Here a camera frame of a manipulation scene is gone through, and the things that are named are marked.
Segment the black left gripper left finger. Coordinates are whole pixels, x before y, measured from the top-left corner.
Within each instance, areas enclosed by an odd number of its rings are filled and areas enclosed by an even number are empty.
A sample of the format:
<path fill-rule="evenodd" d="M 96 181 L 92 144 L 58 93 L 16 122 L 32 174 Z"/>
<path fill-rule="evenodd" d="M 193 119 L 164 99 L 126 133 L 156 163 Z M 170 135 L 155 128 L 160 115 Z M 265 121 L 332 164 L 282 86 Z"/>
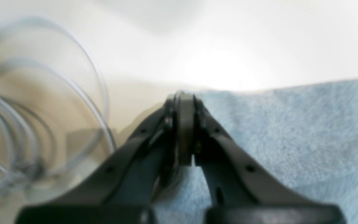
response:
<path fill-rule="evenodd" d="M 195 96 L 178 92 L 84 182 L 60 198 L 21 210 L 17 224 L 156 224 L 155 181 L 191 165 Z"/>

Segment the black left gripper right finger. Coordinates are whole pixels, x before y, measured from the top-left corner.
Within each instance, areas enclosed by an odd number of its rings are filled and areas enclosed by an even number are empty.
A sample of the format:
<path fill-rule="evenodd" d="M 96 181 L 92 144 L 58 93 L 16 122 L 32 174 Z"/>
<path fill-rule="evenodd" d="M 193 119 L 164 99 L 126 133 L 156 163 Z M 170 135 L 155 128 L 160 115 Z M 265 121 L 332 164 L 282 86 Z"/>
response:
<path fill-rule="evenodd" d="M 199 149 L 212 206 L 205 224 L 345 224 L 341 209 L 300 196 L 246 153 L 195 96 Z"/>

